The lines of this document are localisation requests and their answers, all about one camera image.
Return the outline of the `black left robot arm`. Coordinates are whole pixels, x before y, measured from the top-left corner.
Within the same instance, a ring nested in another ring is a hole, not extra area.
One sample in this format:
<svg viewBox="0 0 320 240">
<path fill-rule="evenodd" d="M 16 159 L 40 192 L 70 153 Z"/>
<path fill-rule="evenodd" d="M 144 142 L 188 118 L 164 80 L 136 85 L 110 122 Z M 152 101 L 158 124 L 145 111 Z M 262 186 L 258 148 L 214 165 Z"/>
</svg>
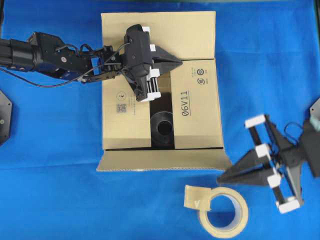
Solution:
<svg viewBox="0 0 320 240">
<path fill-rule="evenodd" d="M 183 64 L 182 60 L 151 43 L 150 29 L 140 24 L 130 26 L 124 43 L 114 50 L 111 45 L 92 49 L 64 43 L 58 36 L 34 32 L 28 41 L 0 40 L 0 69 L 37 72 L 54 79 L 82 84 L 124 76 L 138 102 L 161 97 L 158 77 Z"/>
</svg>

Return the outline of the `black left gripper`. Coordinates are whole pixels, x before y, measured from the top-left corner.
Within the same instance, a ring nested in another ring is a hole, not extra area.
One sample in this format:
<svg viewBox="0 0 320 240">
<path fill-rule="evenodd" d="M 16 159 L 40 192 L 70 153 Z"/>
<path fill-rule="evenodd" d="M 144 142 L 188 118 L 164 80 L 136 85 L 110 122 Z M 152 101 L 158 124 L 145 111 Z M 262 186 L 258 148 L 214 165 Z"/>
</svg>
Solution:
<svg viewBox="0 0 320 240">
<path fill-rule="evenodd" d="M 151 79 L 158 78 L 163 74 L 167 74 L 183 64 L 183 62 L 179 58 L 170 54 L 169 52 L 157 45 L 155 46 L 155 51 L 152 51 L 151 41 L 149 47 L 153 63 L 150 67 L 149 74 L 145 77 L 134 79 L 129 70 L 127 70 L 124 66 L 125 50 L 124 54 L 122 55 L 122 74 L 127 80 L 129 86 L 131 87 L 138 102 L 147 101 L 148 94 L 156 91 L 155 87 L 151 85 Z"/>
</svg>

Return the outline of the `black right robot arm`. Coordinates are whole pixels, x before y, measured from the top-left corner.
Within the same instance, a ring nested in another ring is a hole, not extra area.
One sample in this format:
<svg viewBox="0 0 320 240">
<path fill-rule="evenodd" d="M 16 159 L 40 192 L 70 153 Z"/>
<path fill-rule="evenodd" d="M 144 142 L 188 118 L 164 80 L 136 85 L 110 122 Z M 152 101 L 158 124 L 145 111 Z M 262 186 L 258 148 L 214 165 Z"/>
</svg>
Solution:
<svg viewBox="0 0 320 240">
<path fill-rule="evenodd" d="M 234 165 L 217 178 L 219 184 L 268 186 L 275 196 L 280 213 L 285 214 L 304 204 L 301 171 L 308 163 L 312 176 L 320 176 L 320 102 L 309 109 L 310 117 L 300 127 L 301 135 L 292 143 L 283 136 L 269 115 L 260 114 L 244 122 L 254 143 Z"/>
</svg>

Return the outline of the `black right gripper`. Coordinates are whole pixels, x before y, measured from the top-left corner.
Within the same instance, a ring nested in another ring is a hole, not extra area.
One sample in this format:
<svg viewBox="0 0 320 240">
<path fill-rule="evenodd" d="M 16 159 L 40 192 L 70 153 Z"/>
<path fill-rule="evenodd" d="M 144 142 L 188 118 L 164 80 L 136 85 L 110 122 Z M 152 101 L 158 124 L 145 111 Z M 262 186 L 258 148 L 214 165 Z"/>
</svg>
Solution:
<svg viewBox="0 0 320 240">
<path fill-rule="evenodd" d="M 256 126 L 261 124 L 265 126 L 270 145 L 260 141 Z M 281 214 L 300 208 L 304 204 L 301 188 L 303 158 L 298 146 L 281 134 L 267 114 L 245 120 L 244 126 L 249 130 L 255 147 L 220 175 L 217 183 L 269 186 Z M 280 188 L 282 178 L 286 179 L 292 192 L 292 196 L 287 198 Z"/>
</svg>

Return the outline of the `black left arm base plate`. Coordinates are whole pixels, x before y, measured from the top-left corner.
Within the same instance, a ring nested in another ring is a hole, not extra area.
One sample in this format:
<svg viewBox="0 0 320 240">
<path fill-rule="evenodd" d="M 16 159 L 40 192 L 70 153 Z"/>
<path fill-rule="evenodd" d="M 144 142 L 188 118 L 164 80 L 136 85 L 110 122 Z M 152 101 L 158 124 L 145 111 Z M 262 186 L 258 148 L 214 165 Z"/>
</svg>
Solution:
<svg viewBox="0 0 320 240">
<path fill-rule="evenodd" d="M 10 138 L 12 108 L 12 102 L 0 91 L 0 145 Z"/>
</svg>

